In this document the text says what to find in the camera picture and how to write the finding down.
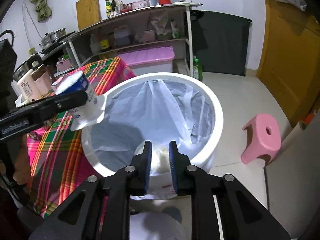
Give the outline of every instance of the floor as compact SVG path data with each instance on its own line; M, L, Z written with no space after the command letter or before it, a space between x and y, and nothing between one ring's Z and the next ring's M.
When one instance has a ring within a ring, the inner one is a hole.
M258 113L270 114L277 120L284 138L292 129L287 117L268 89L255 77L204 73L203 83L218 97L224 115L223 131L210 174L233 174L267 208L263 171L265 161L256 159L248 165L241 162L240 156L247 143L247 133L242 127ZM190 197L135 201L132 205L139 211L162 211L167 206L177 207L182 215L187 239L191 239Z

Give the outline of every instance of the cutting board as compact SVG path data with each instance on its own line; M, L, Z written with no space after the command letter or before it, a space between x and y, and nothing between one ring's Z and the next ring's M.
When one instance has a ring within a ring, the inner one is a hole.
M79 30L101 21L99 0L80 0L76 10Z

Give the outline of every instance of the pot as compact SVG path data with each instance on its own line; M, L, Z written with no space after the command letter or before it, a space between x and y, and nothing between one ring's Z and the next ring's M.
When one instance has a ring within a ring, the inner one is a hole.
M60 30L57 30L56 32L51 34L51 40L52 42L57 41L60 37L66 35L66 28L62 28Z
M33 62L38 62L38 64L33 67ZM42 64L42 59L38 54L32 55L14 71L13 79L18 82L30 69L37 69Z
M45 37L41 40L41 43L39 44L42 47L42 49L47 49L53 43L51 39L52 34L54 34L54 32L45 34Z

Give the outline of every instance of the trash can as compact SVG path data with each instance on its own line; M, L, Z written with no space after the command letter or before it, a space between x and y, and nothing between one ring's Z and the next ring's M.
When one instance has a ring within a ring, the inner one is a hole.
M130 165L144 141L153 148L175 140L191 164L209 172L223 127L216 95L202 82L176 73L151 73L129 79L107 93L102 122L82 130L84 154L102 176ZM148 195L174 197L171 172L151 171Z

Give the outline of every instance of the wall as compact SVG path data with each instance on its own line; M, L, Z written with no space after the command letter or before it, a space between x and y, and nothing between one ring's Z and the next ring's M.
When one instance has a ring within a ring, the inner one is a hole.
M265 0L242 0L243 17L252 20L249 32L248 54L246 67L258 69L262 53L266 24Z
M28 0L15 0L4 20L0 24L0 30L12 29L16 34L16 41L14 49L18 54L17 65L19 66L28 58L29 45L25 37L25 31L22 21L22 3L26 3L31 16L36 22L40 34L44 36L45 33L66 28L67 32L78 29L76 20L76 2L78 0L48 0L48 5L52 9L52 17L50 19L38 23L36 21L36 13L34 12L34 5ZM105 14L105 0L100 1L100 10L102 19L106 18ZM122 0L124 3L129 3L138 0ZM253 20L252 32L250 33L250 41L248 47L247 67L257 69L261 57L264 26L265 26L265 3L264 0L193 0L193 2L203 3L203 6L198 7L199 10L217 11L222 13L233 14L241 17L247 17ZM32 46L37 51L41 51L38 46L41 39L36 33L32 22L26 13L27 29L30 34Z

